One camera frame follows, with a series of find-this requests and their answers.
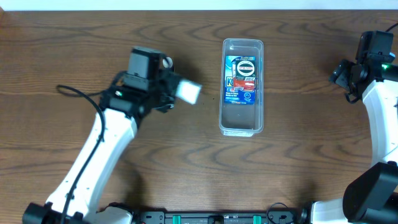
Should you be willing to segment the red small box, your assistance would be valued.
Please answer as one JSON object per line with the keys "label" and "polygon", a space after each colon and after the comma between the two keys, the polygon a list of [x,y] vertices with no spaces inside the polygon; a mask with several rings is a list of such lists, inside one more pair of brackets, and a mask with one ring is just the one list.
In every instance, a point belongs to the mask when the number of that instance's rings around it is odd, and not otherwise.
{"label": "red small box", "polygon": [[254,91],[256,88],[256,79],[254,77],[243,79],[233,78],[233,87],[239,91]]}

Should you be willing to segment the clear plastic container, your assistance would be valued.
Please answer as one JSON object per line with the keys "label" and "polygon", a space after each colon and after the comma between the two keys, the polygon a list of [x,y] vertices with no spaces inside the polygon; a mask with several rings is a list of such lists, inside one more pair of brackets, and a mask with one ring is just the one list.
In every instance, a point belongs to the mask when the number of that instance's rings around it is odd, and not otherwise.
{"label": "clear plastic container", "polygon": [[[224,102],[224,65],[227,55],[255,56],[257,68],[256,97],[253,105]],[[228,38],[223,42],[221,66],[219,127],[225,136],[251,137],[264,127],[264,44],[257,39]]]}

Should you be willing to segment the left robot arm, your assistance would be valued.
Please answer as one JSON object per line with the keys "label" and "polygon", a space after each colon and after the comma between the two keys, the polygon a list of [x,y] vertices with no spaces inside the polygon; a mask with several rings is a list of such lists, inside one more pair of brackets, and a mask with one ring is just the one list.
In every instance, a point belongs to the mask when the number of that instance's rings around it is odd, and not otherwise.
{"label": "left robot arm", "polygon": [[171,69],[152,75],[119,72],[93,105],[95,122],[68,174],[44,205],[28,205],[23,223],[134,223],[133,211],[124,205],[98,211],[104,187],[141,121],[152,110],[172,109],[176,98],[196,103],[200,90]]}

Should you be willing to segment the green round-label box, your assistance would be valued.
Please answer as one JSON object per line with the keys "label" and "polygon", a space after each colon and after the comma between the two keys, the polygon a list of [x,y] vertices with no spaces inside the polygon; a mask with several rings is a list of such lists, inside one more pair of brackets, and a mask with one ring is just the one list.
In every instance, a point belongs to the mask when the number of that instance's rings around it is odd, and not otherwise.
{"label": "green round-label box", "polygon": [[245,58],[237,58],[236,65],[236,78],[254,78],[256,76],[255,61]]}

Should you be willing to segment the blue Kool Fever box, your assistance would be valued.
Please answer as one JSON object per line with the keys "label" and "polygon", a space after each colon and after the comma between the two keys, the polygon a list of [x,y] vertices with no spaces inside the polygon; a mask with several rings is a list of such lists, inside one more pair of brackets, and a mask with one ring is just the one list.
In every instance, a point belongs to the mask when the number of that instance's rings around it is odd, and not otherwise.
{"label": "blue Kool Fever box", "polygon": [[254,91],[239,91],[233,87],[233,78],[236,78],[236,65],[237,58],[251,59],[255,61],[255,56],[233,56],[227,55],[224,65],[224,102],[239,105],[253,105],[256,97],[256,88]]}

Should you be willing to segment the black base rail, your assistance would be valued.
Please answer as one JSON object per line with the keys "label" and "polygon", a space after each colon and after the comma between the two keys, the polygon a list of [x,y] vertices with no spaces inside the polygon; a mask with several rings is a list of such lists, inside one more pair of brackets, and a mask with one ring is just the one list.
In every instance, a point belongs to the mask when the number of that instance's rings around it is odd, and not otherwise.
{"label": "black base rail", "polygon": [[294,210],[276,209],[269,212],[163,212],[147,211],[136,215],[136,224],[291,224],[308,223],[306,215]]}

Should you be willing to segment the dark bottle white cap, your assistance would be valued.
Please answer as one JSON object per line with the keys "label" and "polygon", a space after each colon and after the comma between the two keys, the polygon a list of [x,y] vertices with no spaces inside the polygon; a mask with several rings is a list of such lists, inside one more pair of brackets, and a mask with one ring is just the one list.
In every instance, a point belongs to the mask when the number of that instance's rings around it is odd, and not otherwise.
{"label": "dark bottle white cap", "polygon": [[171,69],[174,65],[173,60],[170,57],[163,58],[162,64],[164,68],[169,68],[169,69]]}

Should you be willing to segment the green white medicine box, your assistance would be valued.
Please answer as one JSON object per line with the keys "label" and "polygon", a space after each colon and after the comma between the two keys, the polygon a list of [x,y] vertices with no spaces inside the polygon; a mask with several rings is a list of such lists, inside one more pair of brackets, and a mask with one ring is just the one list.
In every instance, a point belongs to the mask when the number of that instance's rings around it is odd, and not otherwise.
{"label": "green white medicine box", "polygon": [[175,96],[181,100],[194,105],[197,102],[201,91],[201,85],[190,80],[182,79],[178,86]]}

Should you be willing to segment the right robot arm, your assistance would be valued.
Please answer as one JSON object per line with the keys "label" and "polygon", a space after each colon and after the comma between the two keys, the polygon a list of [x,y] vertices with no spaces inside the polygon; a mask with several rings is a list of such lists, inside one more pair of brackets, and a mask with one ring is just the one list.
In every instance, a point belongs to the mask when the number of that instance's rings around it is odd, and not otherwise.
{"label": "right robot arm", "polygon": [[371,167],[350,183],[342,198],[315,202],[310,223],[397,223],[397,67],[368,60],[352,82],[364,88],[371,130]]}

